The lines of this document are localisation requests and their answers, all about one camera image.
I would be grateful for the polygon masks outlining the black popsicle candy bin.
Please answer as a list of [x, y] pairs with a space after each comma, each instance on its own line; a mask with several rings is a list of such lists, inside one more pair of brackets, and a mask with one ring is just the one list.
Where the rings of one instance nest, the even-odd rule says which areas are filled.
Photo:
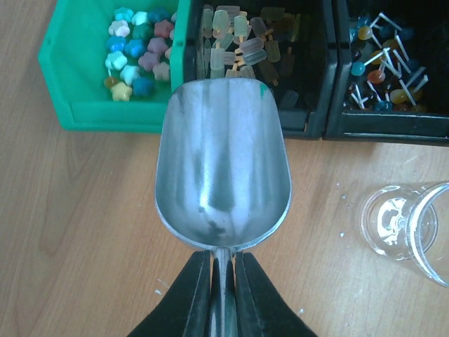
[[320, 138], [337, 69], [330, 1], [179, 1], [172, 87], [240, 76], [273, 93], [286, 136]]

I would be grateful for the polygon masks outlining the green candy bin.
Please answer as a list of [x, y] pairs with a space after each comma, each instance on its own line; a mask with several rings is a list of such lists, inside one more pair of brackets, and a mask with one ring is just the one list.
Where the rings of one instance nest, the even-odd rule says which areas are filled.
[[158, 133], [194, 78], [193, 1], [59, 1], [39, 64], [61, 126]]

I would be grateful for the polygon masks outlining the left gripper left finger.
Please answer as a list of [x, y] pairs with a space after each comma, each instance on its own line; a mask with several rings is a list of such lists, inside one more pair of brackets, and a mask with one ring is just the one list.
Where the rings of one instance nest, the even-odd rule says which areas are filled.
[[206, 336], [210, 304], [210, 251], [194, 252], [161, 302], [130, 336]]

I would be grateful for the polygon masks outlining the black lollipop candy bin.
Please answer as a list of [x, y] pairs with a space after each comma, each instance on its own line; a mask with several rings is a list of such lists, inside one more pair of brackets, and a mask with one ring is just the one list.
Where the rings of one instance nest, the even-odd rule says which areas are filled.
[[338, 67], [324, 136], [448, 143], [448, 2], [334, 1]]

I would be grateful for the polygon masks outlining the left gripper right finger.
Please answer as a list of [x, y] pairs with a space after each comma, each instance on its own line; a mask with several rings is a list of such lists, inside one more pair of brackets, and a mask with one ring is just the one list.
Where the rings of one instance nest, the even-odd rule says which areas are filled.
[[288, 307], [253, 254], [236, 254], [235, 274], [239, 336], [316, 335]]

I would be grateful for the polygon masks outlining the metal scoop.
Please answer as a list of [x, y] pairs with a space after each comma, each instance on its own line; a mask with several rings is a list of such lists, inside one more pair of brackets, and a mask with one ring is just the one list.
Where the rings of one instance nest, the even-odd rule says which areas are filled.
[[237, 262], [275, 233], [292, 183], [272, 92], [256, 79], [187, 82], [167, 105], [155, 204], [166, 228], [213, 258], [209, 336], [263, 336]]

